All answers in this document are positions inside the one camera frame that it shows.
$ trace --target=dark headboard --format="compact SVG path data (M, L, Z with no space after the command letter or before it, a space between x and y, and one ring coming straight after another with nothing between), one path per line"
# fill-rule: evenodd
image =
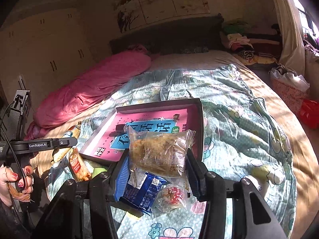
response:
M163 22L113 39L110 46L113 54L124 51L133 44L144 45L152 54L173 53L176 48L186 44L224 50L219 34L223 21L221 14L218 14Z

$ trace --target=pink blanket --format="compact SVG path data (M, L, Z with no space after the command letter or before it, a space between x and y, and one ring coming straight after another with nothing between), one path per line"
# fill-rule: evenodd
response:
M33 114L25 140L45 134L112 94L117 87L146 71L151 59L141 51L125 51L99 62L71 83L49 94Z

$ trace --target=window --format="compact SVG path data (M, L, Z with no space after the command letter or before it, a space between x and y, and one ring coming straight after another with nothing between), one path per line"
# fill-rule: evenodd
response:
M305 35L306 33L309 33L314 39L318 38L319 37L318 28L316 27L312 19L307 14L302 4L298 0L293 0L293 1L295 3L295 6L299 10L303 34Z

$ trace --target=hand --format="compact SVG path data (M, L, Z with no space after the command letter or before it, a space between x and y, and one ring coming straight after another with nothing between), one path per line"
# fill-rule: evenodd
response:
M24 194L31 194L33 191L32 184L33 184L33 169L31 166L26 166L24 169L26 176L26 187L23 190L22 193ZM9 189L7 182L15 182L18 179L18 174L14 173L10 168L8 167L0 167L0 199L4 204L6 204L8 207L12 205L11 199L10 199L10 194L9 194ZM18 183L19 187L23 187L23 179L19 180Z

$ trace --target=blue snack package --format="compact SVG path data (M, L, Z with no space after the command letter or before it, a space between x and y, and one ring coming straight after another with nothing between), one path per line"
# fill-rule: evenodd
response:
M130 207L151 215L154 200L161 186L165 183L167 183L167 180L162 177L145 172L144 178L137 188L131 184L126 185L124 195L120 200Z

